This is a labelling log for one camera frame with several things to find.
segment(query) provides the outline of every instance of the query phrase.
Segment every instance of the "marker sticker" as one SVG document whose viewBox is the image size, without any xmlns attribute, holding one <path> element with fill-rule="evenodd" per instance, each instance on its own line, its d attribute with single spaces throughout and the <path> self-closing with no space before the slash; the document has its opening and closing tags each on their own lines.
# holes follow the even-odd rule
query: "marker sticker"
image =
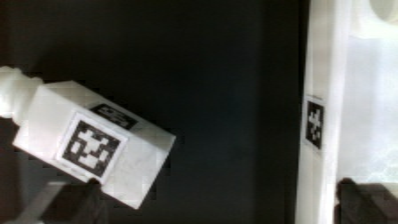
<svg viewBox="0 0 398 224">
<path fill-rule="evenodd" d="M 323 140 L 323 102 L 314 97 L 306 97 L 302 119 L 302 138 L 304 142 L 322 151 Z"/>
<path fill-rule="evenodd" d="M 126 145 L 126 136 L 76 113 L 57 160 L 83 176 L 103 183 Z"/>
<path fill-rule="evenodd" d="M 131 129 L 139 121 L 105 103 L 91 111 L 126 130 Z"/>
</svg>

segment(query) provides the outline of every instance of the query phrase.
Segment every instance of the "white vertical board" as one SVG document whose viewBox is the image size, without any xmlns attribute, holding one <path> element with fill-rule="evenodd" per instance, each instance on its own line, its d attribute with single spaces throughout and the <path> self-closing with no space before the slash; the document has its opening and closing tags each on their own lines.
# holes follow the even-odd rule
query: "white vertical board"
<svg viewBox="0 0 398 224">
<path fill-rule="evenodd" d="M 304 93 L 297 224 L 332 224 L 339 180 L 398 183 L 396 0 L 313 0 Z"/>
</svg>

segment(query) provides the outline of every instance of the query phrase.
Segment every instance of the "gray surface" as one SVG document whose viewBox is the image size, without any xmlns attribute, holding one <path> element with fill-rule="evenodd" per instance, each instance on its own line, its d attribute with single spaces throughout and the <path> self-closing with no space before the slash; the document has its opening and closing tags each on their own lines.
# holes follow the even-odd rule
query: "gray surface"
<svg viewBox="0 0 398 224">
<path fill-rule="evenodd" d="M 78 80 L 178 135 L 142 209 L 107 199 L 110 223 L 293 223 L 298 3 L 2 4 L 7 62 L 46 81 Z M 23 154 L 20 164 L 27 203 L 71 178 Z"/>
</svg>

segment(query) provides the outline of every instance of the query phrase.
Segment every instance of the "dark background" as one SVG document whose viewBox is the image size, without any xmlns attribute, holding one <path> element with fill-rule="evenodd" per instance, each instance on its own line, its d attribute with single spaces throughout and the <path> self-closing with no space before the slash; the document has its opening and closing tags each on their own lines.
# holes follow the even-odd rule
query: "dark background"
<svg viewBox="0 0 398 224">
<path fill-rule="evenodd" d="M 307 0 L 0 2 L 0 63 L 76 80 L 176 135 L 139 211 L 110 223 L 293 223 Z M 0 120 L 0 221 L 50 180 Z"/>
</svg>

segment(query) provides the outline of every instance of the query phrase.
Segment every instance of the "black square pattern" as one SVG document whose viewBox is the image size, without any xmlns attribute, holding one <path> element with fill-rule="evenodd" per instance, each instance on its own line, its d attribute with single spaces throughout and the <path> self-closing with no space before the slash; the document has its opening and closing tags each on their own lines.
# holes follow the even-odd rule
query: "black square pattern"
<svg viewBox="0 0 398 224">
<path fill-rule="evenodd" d="M 98 177 L 103 176 L 121 140 L 91 124 L 78 122 L 62 158 Z"/>
<path fill-rule="evenodd" d="M 137 124 L 137 120 L 107 104 L 99 104 L 91 111 L 126 130 Z"/>
<path fill-rule="evenodd" d="M 306 139 L 316 148 L 322 149 L 323 106 L 311 101 L 307 101 L 306 121 Z"/>
</svg>

